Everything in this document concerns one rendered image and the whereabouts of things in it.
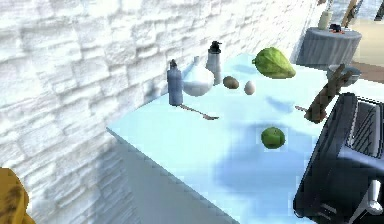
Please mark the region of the blue metal water bottle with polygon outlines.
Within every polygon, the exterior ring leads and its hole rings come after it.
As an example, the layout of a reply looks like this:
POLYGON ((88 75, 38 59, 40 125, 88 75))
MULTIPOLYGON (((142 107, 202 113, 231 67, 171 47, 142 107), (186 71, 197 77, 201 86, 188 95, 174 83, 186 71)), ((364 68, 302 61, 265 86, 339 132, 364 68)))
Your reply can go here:
POLYGON ((170 68, 167 71, 167 83, 169 104, 179 106, 183 103, 183 80, 181 71, 174 59, 170 61, 170 68))

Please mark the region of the grey spray bottle black cap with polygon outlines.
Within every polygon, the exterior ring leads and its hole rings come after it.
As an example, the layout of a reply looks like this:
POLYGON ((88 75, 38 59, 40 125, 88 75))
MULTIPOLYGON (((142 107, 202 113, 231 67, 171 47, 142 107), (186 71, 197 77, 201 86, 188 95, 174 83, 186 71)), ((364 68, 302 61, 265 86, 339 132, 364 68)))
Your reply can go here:
POLYGON ((221 43, 213 41, 208 49, 208 56, 206 62, 206 68, 214 75, 214 84, 221 83, 221 63, 220 63, 220 49, 221 43))

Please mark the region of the silver fork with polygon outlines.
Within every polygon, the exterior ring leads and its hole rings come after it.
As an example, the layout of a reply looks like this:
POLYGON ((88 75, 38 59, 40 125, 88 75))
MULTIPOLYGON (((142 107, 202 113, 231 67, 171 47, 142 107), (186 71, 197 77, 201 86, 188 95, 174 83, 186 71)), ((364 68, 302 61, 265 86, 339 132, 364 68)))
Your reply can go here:
POLYGON ((186 106, 186 105, 184 105, 184 104, 179 105, 179 107, 181 107, 181 108, 184 109, 184 110, 188 110, 188 111, 196 112, 196 113, 200 114, 200 115, 201 115, 204 119, 206 119, 206 120, 216 120, 216 119, 219 119, 219 117, 217 117, 217 116, 210 116, 210 115, 208 115, 208 114, 206 114, 206 113, 203 113, 203 112, 201 112, 201 111, 198 111, 198 110, 196 110, 196 109, 193 109, 193 108, 191 108, 191 107, 188 107, 188 106, 186 106))

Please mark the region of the white round glass vase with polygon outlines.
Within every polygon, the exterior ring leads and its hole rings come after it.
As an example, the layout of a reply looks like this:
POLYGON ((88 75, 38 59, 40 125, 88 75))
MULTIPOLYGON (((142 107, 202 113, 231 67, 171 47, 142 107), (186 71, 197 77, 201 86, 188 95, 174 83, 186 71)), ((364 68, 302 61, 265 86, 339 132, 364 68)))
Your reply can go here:
POLYGON ((214 74, 206 69, 195 56, 192 63, 183 72, 183 91, 194 97, 206 94, 214 84, 214 74))

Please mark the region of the brown kiwi fruit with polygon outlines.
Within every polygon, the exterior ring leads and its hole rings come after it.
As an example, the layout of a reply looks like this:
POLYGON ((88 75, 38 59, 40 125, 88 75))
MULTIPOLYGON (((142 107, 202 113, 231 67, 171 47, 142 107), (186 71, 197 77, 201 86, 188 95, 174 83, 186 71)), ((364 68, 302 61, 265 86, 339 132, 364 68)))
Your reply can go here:
POLYGON ((228 89, 237 89, 239 87, 239 82, 232 76, 226 76, 223 79, 223 85, 228 89))

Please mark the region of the pale blue table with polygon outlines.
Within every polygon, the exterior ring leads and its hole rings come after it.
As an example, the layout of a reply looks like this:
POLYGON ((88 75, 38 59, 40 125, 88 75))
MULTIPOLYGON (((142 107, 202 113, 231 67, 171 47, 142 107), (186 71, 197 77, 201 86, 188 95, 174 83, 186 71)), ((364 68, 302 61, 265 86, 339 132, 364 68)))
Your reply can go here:
POLYGON ((359 80, 340 90, 318 124, 304 115, 328 82, 322 70, 298 67, 288 79, 263 76, 253 56, 228 59, 222 71, 255 92, 212 87, 184 105, 166 97, 128 113, 109 126, 131 153, 131 177, 147 224, 316 224, 294 214, 293 199, 323 126, 344 93, 384 103, 384 84, 359 80), (268 149, 261 133, 277 127, 285 144, 268 149))

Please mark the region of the green apple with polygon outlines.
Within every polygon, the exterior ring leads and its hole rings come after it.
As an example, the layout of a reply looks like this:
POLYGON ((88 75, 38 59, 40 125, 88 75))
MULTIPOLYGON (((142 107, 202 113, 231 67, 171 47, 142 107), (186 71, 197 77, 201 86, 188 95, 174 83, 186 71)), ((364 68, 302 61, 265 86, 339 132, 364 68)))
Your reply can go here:
POLYGON ((261 141, 268 149, 278 149, 285 144, 285 134, 277 127, 266 128, 261 133, 261 141))

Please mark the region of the green lettuce head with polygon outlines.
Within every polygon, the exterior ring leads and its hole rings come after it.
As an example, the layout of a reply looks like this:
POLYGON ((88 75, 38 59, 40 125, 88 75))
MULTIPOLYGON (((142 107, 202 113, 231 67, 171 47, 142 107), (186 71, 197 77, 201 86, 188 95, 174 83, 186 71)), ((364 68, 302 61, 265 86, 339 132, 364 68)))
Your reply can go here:
POLYGON ((252 64, 264 76, 272 79, 287 79, 296 75, 295 69, 285 55, 275 47, 261 50, 252 64))

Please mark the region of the brown wooden utensil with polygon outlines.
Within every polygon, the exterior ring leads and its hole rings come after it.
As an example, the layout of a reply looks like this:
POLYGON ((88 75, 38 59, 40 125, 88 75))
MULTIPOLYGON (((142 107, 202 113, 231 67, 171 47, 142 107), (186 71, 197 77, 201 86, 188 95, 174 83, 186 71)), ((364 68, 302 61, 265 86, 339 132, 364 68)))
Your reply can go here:
POLYGON ((318 124, 326 118, 327 106, 333 98, 340 93, 341 88, 352 76, 351 71, 347 71, 343 74, 342 71, 344 69, 345 65, 341 64, 333 73, 332 78, 324 85, 321 91, 314 98, 304 115, 307 120, 318 124))

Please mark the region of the grey round clothed table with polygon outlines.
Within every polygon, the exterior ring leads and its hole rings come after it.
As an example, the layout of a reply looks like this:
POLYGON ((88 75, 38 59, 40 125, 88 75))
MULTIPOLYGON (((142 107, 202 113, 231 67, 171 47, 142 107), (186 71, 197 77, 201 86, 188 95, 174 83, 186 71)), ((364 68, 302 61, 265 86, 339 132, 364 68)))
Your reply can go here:
POLYGON ((353 30, 333 33, 317 27, 307 29, 296 64, 327 70, 330 65, 351 63, 362 35, 353 30))

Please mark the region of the black toaster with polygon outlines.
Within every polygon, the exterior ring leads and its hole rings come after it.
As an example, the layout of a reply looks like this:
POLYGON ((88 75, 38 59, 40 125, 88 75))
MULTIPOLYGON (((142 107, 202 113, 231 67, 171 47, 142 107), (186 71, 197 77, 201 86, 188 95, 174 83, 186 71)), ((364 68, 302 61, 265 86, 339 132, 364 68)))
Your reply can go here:
POLYGON ((337 99, 293 199, 316 224, 384 224, 384 103, 337 99))

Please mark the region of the cream candle jar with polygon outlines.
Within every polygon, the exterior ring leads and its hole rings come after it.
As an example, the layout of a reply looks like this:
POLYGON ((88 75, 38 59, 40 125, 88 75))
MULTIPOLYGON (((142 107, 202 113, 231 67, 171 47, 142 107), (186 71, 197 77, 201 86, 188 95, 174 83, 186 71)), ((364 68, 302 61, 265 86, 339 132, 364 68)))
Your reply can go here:
POLYGON ((332 13, 330 11, 323 11, 318 22, 318 28, 320 30, 326 30, 329 26, 331 17, 332 13))

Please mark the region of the grey bowl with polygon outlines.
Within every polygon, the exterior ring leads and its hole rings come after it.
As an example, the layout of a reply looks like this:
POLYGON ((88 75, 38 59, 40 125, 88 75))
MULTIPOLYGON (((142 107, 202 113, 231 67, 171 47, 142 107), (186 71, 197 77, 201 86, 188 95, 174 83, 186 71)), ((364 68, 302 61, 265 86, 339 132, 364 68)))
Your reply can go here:
MULTIPOLYGON (((333 74, 337 70, 338 65, 330 65, 327 69, 327 79, 330 80, 333 77, 333 74)), ((348 87, 352 84, 354 84, 361 76, 361 71, 353 66, 346 65, 345 68, 342 70, 341 75, 346 74, 347 72, 351 72, 352 75, 349 77, 349 79, 344 83, 344 87, 348 87)))

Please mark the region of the yellow brown cushion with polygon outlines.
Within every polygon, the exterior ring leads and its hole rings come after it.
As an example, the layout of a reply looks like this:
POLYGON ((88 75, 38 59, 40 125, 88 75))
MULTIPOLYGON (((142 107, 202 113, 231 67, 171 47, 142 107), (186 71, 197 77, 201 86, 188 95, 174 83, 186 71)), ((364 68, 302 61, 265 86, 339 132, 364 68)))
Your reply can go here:
POLYGON ((0 168, 0 224, 36 224, 27 213, 29 196, 17 175, 0 168))

